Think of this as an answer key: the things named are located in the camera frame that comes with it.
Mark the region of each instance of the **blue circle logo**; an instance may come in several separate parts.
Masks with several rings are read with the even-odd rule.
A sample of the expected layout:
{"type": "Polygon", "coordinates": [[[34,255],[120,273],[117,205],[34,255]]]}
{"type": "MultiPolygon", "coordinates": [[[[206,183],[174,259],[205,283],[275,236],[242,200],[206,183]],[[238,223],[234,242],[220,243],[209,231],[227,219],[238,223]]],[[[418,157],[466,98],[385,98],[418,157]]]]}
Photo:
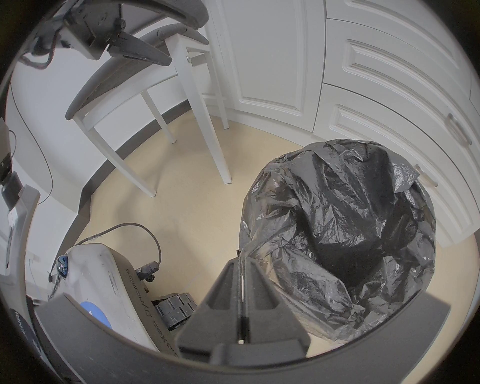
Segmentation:
{"type": "Polygon", "coordinates": [[[108,321],[107,317],[105,314],[102,312],[100,308],[98,308],[95,304],[89,302],[89,301],[84,301],[82,304],[80,304],[89,314],[91,314],[93,317],[95,317],[98,321],[100,321],[103,325],[106,325],[108,328],[113,330],[112,326],[110,325],[110,322],[108,321]]]}

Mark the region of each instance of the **gray seat cushion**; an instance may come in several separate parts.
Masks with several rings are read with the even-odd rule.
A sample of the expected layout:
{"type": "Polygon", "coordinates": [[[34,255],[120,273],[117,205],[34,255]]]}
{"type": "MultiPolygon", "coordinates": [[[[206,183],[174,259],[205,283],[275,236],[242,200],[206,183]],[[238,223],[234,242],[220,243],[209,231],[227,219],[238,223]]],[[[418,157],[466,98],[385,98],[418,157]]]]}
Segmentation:
{"type": "MultiPolygon", "coordinates": [[[[165,25],[142,36],[140,39],[158,48],[165,54],[170,55],[165,45],[165,39],[176,34],[184,35],[205,45],[209,44],[208,40],[200,32],[186,27],[183,24],[165,25]]],[[[123,84],[150,65],[152,65],[152,63],[147,61],[132,60],[124,57],[111,58],[85,83],[68,107],[65,118],[71,120],[75,113],[90,104],[93,100],[123,84]]]]}

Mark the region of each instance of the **black cable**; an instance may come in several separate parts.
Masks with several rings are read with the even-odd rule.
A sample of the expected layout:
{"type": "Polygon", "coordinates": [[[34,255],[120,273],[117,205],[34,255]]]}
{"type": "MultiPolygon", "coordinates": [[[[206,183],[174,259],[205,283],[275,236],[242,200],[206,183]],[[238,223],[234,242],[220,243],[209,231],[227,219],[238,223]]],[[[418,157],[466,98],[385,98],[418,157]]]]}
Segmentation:
{"type": "Polygon", "coordinates": [[[53,40],[52,40],[52,46],[50,47],[50,51],[48,53],[48,59],[44,63],[39,63],[36,61],[31,61],[30,59],[27,59],[25,55],[21,56],[18,61],[22,64],[28,65],[29,67],[35,68],[35,69],[46,69],[50,63],[53,60],[53,55],[55,53],[55,46],[57,44],[57,38],[60,33],[60,28],[55,31],[55,34],[53,35],[53,40]]]}
{"type": "Polygon", "coordinates": [[[53,192],[53,176],[52,176],[52,171],[50,170],[50,165],[48,165],[48,161],[47,161],[47,158],[45,157],[45,154],[43,153],[42,151],[42,147],[40,147],[40,144],[38,143],[38,141],[36,140],[34,134],[32,133],[32,131],[30,130],[30,128],[28,127],[27,123],[25,122],[25,119],[24,117],[22,116],[22,114],[20,113],[20,110],[18,109],[18,105],[17,105],[17,102],[15,101],[15,95],[13,94],[13,87],[12,87],[12,83],[10,83],[10,92],[12,93],[12,99],[13,99],[13,103],[15,104],[15,108],[17,108],[17,112],[18,114],[20,115],[20,117],[22,118],[22,121],[24,122],[25,124],[25,127],[27,127],[28,131],[30,132],[30,134],[32,135],[33,139],[35,140],[35,143],[36,145],[38,146],[38,149],[40,150],[40,152],[42,153],[42,156],[43,156],[43,159],[45,160],[45,163],[47,165],[47,168],[48,168],[48,172],[50,173],[50,178],[52,179],[52,188],[50,189],[50,193],[48,194],[48,196],[41,202],[38,203],[38,205],[44,203],[45,201],[47,201],[47,199],[52,195],[52,192],[53,192]]]}
{"type": "Polygon", "coordinates": [[[11,129],[9,129],[8,132],[13,133],[13,136],[15,137],[15,148],[13,149],[13,153],[12,153],[12,158],[13,158],[15,156],[15,151],[17,150],[17,135],[11,129]]]}
{"type": "MultiPolygon", "coordinates": [[[[109,229],[107,229],[103,232],[97,233],[96,235],[93,235],[93,236],[87,237],[86,239],[83,239],[82,241],[76,243],[75,246],[82,245],[83,243],[86,243],[87,241],[90,241],[90,240],[95,240],[96,238],[99,238],[100,236],[106,235],[107,233],[109,233],[109,232],[111,232],[111,231],[113,231],[117,228],[120,228],[120,227],[140,227],[140,228],[144,229],[145,231],[147,231],[147,233],[150,236],[152,236],[153,240],[155,241],[156,247],[158,248],[158,265],[160,265],[160,263],[162,262],[162,250],[160,249],[160,244],[159,244],[158,240],[156,239],[155,235],[147,227],[144,227],[142,224],[138,224],[138,223],[118,224],[118,225],[116,225],[112,228],[109,228],[109,229]]],[[[48,274],[48,281],[50,283],[53,281],[52,272],[53,272],[53,269],[55,268],[56,264],[57,264],[57,259],[54,260],[53,265],[52,265],[52,269],[50,269],[50,273],[48,274]]]]}

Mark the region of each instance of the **trash bag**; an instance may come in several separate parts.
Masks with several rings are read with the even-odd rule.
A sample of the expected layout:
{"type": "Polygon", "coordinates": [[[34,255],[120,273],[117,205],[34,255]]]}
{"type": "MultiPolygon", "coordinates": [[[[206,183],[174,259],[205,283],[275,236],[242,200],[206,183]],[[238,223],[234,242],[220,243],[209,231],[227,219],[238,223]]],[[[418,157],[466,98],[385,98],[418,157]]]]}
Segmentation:
{"type": "Polygon", "coordinates": [[[435,218],[418,176],[374,142],[283,155],[245,197],[240,252],[259,262],[308,332],[351,341],[433,275],[435,218]]]}

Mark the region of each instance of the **white chair leg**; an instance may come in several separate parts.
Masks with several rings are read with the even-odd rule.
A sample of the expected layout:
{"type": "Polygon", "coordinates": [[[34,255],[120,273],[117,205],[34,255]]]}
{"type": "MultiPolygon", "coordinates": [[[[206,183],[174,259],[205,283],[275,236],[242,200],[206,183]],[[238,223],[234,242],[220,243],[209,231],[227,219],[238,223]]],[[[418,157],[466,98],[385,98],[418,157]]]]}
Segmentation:
{"type": "Polygon", "coordinates": [[[80,127],[82,132],[86,137],[92,142],[92,144],[97,147],[97,149],[105,156],[115,168],[117,168],[128,180],[145,192],[149,197],[155,197],[156,191],[151,189],[145,181],[140,178],[123,160],[118,154],[113,150],[113,148],[108,145],[108,143],[103,139],[102,136],[92,128],[88,130],[82,120],[79,117],[73,117],[73,120],[80,127]]]}
{"type": "Polygon", "coordinates": [[[210,52],[204,53],[207,61],[208,72],[210,73],[210,79],[212,80],[213,89],[215,91],[216,100],[218,103],[218,109],[220,110],[220,117],[222,118],[223,129],[230,128],[228,126],[227,111],[225,111],[225,104],[223,103],[222,92],[220,91],[220,83],[216,75],[215,66],[213,65],[212,54],[210,52]]]}
{"type": "Polygon", "coordinates": [[[153,100],[152,100],[150,94],[148,93],[148,91],[145,90],[145,91],[141,92],[140,94],[144,98],[145,103],[148,106],[148,109],[150,109],[150,112],[152,112],[153,116],[155,117],[155,120],[158,122],[158,125],[160,125],[160,127],[162,128],[162,131],[165,132],[165,135],[167,136],[168,141],[170,141],[172,144],[175,143],[177,141],[177,139],[175,139],[175,137],[173,137],[172,133],[168,129],[167,123],[163,119],[162,114],[160,113],[160,111],[156,107],[156,105],[153,102],[153,100]]]}
{"type": "Polygon", "coordinates": [[[222,148],[218,142],[218,138],[215,133],[215,129],[208,114],[207,106],[205,105],[204,98],[195,84],[195,78],[193,76],[192,65],[187,60],[187,50],[180,41],[178,35],[169,37],[165,40],[170,56],[173,59],[173,65],[179,75],[180,83],[183,86],[190,106],[192,107],[193,114],[197,119],[198,126],[202,131],[204,139],[207,143],[208,149],[212,154],[216,167],[220,172],[220,176],[225,184],[232,182],[232,177],[228,171],[227,162],[223,156],[222,148]]]}

